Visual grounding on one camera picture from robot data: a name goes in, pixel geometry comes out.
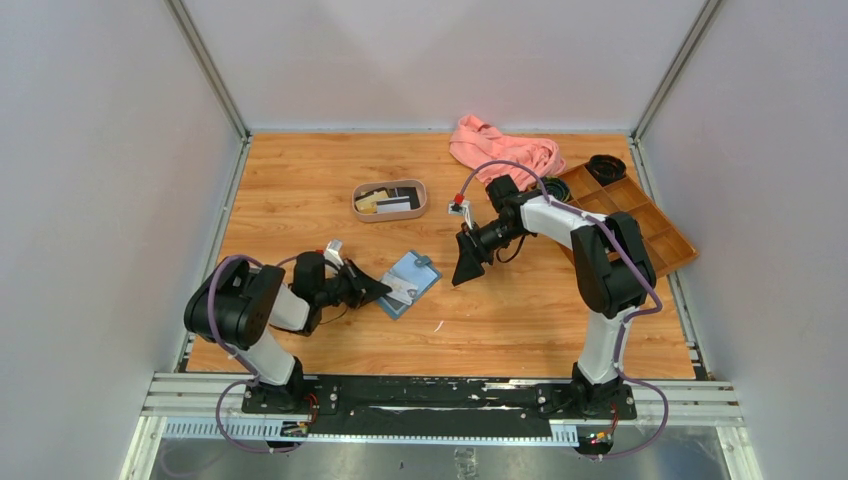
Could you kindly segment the white silver credit card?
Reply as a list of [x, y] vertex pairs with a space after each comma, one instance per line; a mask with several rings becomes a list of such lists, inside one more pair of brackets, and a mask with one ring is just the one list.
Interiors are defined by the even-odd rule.
[[381, 282], [391, 288], [391, 291], [386, 294], [386, 297], [395, 302], [409, 306], [418, 298], [419, 289], [416, 284], [404, 280], [391, 272], [385, 273]]

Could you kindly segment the teal leather card holder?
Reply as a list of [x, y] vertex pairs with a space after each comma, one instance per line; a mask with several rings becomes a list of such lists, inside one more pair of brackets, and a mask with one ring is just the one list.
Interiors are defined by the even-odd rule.
[[398, 320], [404, 315], [442, 278], [441, 272], [435, 267], [433, 261], [415, 250], [408, 251], [385, 273], [387, 272], [416, 284], [419, 289], [417, 300], [409, 306], [395, 302], [386, 296], [377, 300], [377, 304], [392, 320]]

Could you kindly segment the white striped card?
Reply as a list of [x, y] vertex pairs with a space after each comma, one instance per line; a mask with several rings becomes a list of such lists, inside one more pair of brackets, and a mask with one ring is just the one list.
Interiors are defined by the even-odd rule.
[[406, 198], [387, 199], [376, 203], [377, 214], [408, 212], [413, 209], [412, 203]]

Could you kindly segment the beige oval tray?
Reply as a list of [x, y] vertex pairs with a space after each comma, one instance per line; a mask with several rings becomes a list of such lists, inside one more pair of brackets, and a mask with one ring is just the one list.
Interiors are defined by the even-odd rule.
[[[413, 210], [408, 212], [400, 212], [400, 213], [390, 213], [390, 214], [370, 214], [365, 215], [357, 212], [354, 207], [354, 199], [363, 193], [380, 189], [380, 188], [393, 188], [393, 187], [415, 187], [418, 190], [419, 201], [416, 203], [412, 203], [414, 207]], [[429, 208], [428, 203], [428, 192], [425, 185], [415, 179], [404, 179], [404, 180], [385, 180], [371, 183], [363, 183], [358, 185], [353, 189], [351, 194], [351, 209], [353, 211], [354, 216], [363, 223], [379, 223], [379, 222], [389, 222], [389, 221], [400, 221], [400, 220], [411, 220], [415, 218], [421, 217]]]

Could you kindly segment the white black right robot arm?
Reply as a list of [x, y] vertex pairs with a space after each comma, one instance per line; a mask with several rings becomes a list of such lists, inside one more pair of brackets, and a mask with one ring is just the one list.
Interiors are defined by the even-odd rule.
[[638, 222], [625, 212], [597, 214], [565, 204], [545, 187], [521, 191], [509, 175], [493, 180], [486, 191], [497, 216], [485, 225], [473, 222], [463, 194], [449, 207], [464, 218], [452, 284], [481, 277], [498, 250], [528, 235], [569, 250], [578, 292], [590, 310], [588, 329], [567, 392], [540, 409], [546, 414], [570, 409], [589, 418], [612, 409], [624, 393], [622, 356], [630, 325], [656, 295], [656, 272]]

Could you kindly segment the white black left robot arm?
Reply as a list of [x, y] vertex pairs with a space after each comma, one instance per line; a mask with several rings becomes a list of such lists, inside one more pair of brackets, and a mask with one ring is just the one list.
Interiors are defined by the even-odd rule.
[[284, 277], [280, 265], [229, 256], [190, 297], [183, 324], [252, 374], [248, 390], [260, 402], [293, 413], [314, 397], [306, 391], [301, 360], [277, 342], [273, 330], [309, 336], [324, 309], [358, 309], [392, 289], [353, 261], [332, 260], [322, 251], [297, 255], [291, 283]]

